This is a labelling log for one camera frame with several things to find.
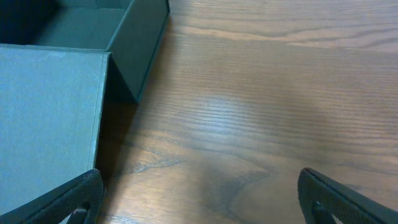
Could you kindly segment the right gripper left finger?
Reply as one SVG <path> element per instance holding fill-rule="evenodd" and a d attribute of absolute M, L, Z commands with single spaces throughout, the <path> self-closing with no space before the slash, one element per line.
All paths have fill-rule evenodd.
<path fill-rule="evenodd" d="M 1 215 L 1 223 L 95 224 L 103 203 L 100 171 L 92 169 Z"/>

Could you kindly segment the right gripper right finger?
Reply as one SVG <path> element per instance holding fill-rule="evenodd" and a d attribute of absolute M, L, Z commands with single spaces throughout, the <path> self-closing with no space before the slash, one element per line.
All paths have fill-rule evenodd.
<path fill-rule="evenodd" d="M 311 168 L 300 171 L 297 187 L 306 223 L 397 223 L 396 211 Z"/>

